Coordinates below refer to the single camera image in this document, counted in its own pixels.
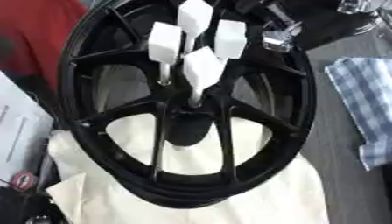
red fabric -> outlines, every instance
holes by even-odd
[[[0,1],[0,35],[14,42],[13,54],[0,69],[42,74],[55,90],[62,48],[86,12],[77,0]]]

plaid cloth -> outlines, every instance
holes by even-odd
[[[392,161],[392,59],[342,58],[325,72],[366,141],[365,168]]]

black object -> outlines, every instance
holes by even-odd
[[[280,28],[263,14],[240,15],[231,1],[213,1],[213,22],[198,40],[197,46],[213,46],[219,19],[236,17],[249,27]],[[158,63],[150,61],[146,39],[153,22],[174,24],[177,5],[163,0],[118,0],[101,3],[90,11],[74,30],[66,44],[59,66],[59,93],[66,122],[82,149],[124,187],[137,196],[166,207],[203,207],[260,185],[281,171],[298,153],[312,126],[316,108],[313,73],[305,52],[295,47],[291,54],[266,52],[250,42],[240,60],[229,61],[218,84],[205,92],[199,108],[190,108],[187,100],[191,88],[181,65],[172,72],[172,82],[158,84]],[[108,32],[128,41],[102,49],[100,42]],[[132,65],[143,70],[151,94],[118,108],[98,112],[94,105],[94,70],[104,65]],[[291,99],[286,116],[274,116],[232,97],[238,79],[249,77],[253,86],[261,87],[259,74],[265,74],[274,95]],[[126,154],[108,136],[105,127],[115,119],[138,114],[153,114],[157,119],[151,165],[138,162]],[[186,176],[161,170],[163,143],[176,117],[206,116],[217,126],[223,152],[220,172]],[[273,137],[247,162],[235,166],[230,117],[241,117],[270,128]]]
[[[294,21],[302,22],[303,31],[296,41],[304,50],[310,50],[375,27],[376,14],[347,15],[337,11],[339,3],[340,0],[283,0],[279,5]]]

rim lip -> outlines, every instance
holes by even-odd
[[[70,126],[70,130],[73,133],[73,136],[77,140],[77,142],[80,144],[81,148],[89,155],[90,158],[92,158],[101,168],[103,168],[106,172],[109,172],[112,176],[114,176],[123,186],[125,186],[127,189],[132,191],[131,189],[134,189],[135,186],[140,187],[144,189],[145,191],[151,192],[151,193],[156,193],[159,195],[167,195],[168,197],[180,197],[182,198],[194,198],[198,197],[200,200],[210,200],[210,199],[219,199],[222,197],[227,197],[230,195],[234,195],[237,193],[241,193],[244,191],[247,191],[255,186],[258,186],[261,184],[263,181],[269,179],[276,173],[280,172],[300,151],[302,144],[305,142],[310,128],[312,126],[314,116],[315,116],[315,108],[316,108],[316,87],[315,87],[315,80],[313,77],[313,72],[312,68],[310,66],[309,60],[307,59],[307,56],[305,52],[302,52],[297,46],[295,47],[293,54],[295,60],[301,60],[301,64],[304,66],[303,69],[306,72],[306,82],[308,83],[306,92],[307,96],[305,97],[305,102],[303,104],[306,104],[307,107],[307,113],[305,113],[303,120],[303,123],[298,125],[301,127],[301,136],[300,138],[297,138],[297,141],[290,142],[290,146],[285,146],[287,150],[285,150],[284,154],[280,157],[280,159],[276,160],[275,163],[266,171],[263,173],[259,173],[254,178],[250,178],[249,180],[246,181],[246,183],[241,182],[241,184],[238,185],[232,185],[228,189],[222,190],[221,186],[216,188],[216,189],[211,189],[208,188],[208,191],[205,191],[206,189],[201,188],[197,191],[194,192],[177,192],[173,193],[171,189],[163,189],[161,185],[151,185],[150,182],[146,182],[146,180],[142,177],[139,177],[135,173],[124,169],[121,165],[116,163],[116,161],[113,161],[111,159],[107,159],[101,152],[98,150],[92,150],[95,148],[96,144],[92,141],[87,140],[85,138],[85,134],[83,131],[79,129],[78,124],[75,122],[74,117],[74,112],[77,111],[77,108],[75,107],[72,99],[74,96],[74,93],[71,93],[68,91],[69,88],[73,88],[71,83],[73,83],[72,79],[70,81],[70,77],[68,75],[69,67],[72,65],[70,64],[70,59],[72,56],[70,53],[74,52],[75,49],[78,49],[81,47],[81,39],[85,39],[86,36],[95,28],[96,24],[99,24],[100,19],[102,19],[102,16],[105,14],[104,12],[104,7],[109,6],[111,4],[115,4],[118,1],[112,0],[108,1],[105,3],[101,3],[100,5],[96,6],[93,10],[91,10],[77,25],[77,27],[74,29],[72,35],[70,36],[69,40],[66,43],[66,47],[64,48],[60,63],[59,63],[59,97],[60,97],[60,103],[61,107],[63,108],[63,111],[65,112],[64,115],[66,117],[66,121]]]

paper sheet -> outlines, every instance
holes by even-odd
[[[32,98],[0,72],[0,179],[11,181],[18,172],[38,168],[52,123]]]

